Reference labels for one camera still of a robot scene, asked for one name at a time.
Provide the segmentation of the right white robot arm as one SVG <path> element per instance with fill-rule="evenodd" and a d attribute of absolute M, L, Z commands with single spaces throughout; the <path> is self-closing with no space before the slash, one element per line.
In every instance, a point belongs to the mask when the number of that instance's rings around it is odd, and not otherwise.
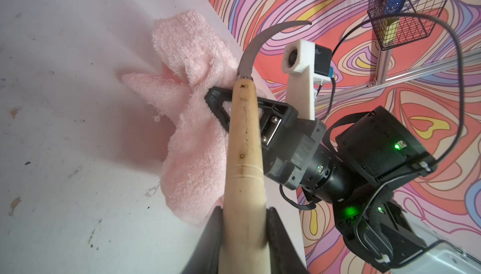
<path fill-rule="evenodd" d="M 344 131 L 334 149 L 332 128 L 313 114 L 312 94 L 260 98 L 258 106 L 264 174 L 281 189 L 303 191 L 308 202 L 299 210 L 332 205 L 346 246 L 380 272 L 403 267 L 424 249 L 393 193 L 435 171 L 435 159 L 384 107 L 338 120 Z"/>

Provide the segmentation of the wooden handled sickle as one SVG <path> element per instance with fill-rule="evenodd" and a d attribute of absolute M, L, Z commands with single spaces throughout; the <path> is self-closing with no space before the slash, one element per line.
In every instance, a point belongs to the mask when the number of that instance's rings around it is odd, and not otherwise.
<path fill-rule="evenodd" d="M 249 43 L 241 57 L 238 79 L 232 93 L 219 273 L 271 272 L 258 95 L 252 79 L 253 66 L 261 47 L 272 36 L 308 23 L 284 22 L 262 31 Z"/>

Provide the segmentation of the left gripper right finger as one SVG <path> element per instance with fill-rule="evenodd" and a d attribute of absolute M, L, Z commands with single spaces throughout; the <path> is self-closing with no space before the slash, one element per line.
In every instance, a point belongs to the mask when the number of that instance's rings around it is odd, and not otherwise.
<path fill-rule="evenodd" d="M 267 209 L 266 231 L 272 274 L 308 273 L 273 207 Z"/>

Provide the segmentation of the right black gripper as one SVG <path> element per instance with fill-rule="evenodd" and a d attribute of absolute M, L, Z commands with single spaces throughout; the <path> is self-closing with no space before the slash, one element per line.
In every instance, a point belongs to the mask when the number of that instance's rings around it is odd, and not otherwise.
<path fill-rule="evenodd" d="M 230 116 L 224 103 L 232 101 L 232 90 L 212 87 L 204 99 L 229 131 Z M 347 200 L 351 196 L 351 172 L 322 145 L 326 126 L 318 119 L 300 119 L 298 111 L 283 102 L 258 97 L 258 107 L 263 112 L 264 175 L 290 190 L 302 189 L 315 203 Z"/>

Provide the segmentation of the pink rag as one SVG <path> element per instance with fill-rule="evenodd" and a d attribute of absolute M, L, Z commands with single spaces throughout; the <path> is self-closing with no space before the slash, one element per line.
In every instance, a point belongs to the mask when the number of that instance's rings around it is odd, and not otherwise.
<path fill-rule="evenodd" d="M 195 10 L 157 20 L 152 43 L 169 73 L 130 73 L 122 82 L 173 122 L 160 189 L 176 217 L 198 225 L 223 204 L 228 145 L 205 96 L 214 86 L 231 89 L 239 63 Z"/>

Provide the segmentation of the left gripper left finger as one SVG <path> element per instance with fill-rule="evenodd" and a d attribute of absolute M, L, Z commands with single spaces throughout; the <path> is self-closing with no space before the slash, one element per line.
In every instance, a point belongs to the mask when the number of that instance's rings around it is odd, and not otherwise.
<path fill-rule="evenodd" d="M 182 274 L 218 273 L 223 227 L 223 210 L 217 206 L 214 208 L 189 261 L 181 271 Z"/>

